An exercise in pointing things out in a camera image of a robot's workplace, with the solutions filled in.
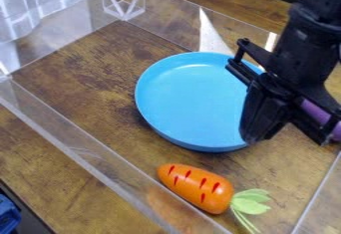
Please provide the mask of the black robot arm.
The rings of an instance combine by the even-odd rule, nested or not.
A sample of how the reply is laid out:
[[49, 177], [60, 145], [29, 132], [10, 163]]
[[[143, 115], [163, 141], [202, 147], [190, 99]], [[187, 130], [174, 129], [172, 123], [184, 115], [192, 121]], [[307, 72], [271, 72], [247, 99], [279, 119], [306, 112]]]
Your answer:
[[248, 40], [226, 69], [246, 84], [239, 134], [256, 143], [293, 123], [317, 144], [334, 139], [341, 105], [325, 81], [341, 62], [341, 0], [298, 0], [273, 51]]

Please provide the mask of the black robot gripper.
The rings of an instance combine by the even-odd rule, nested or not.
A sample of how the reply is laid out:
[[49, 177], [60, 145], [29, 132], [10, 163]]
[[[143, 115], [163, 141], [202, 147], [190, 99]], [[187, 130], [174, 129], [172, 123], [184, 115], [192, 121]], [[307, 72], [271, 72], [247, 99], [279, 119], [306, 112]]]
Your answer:
[[[291, 6], [289, 22], [273, 51], [247, 39], [236, 41], [235, 56], [224, 68], [246, 84], [239, 134], [247, 144], [271, 139], [293, 123], [319, 145], [331, 140], [341, 105], [325, 81], [341, 60], [341, 23], [323, 23], [301, 4]], [[307, 100], [330, 114], [319, 124], [301, 108]]]

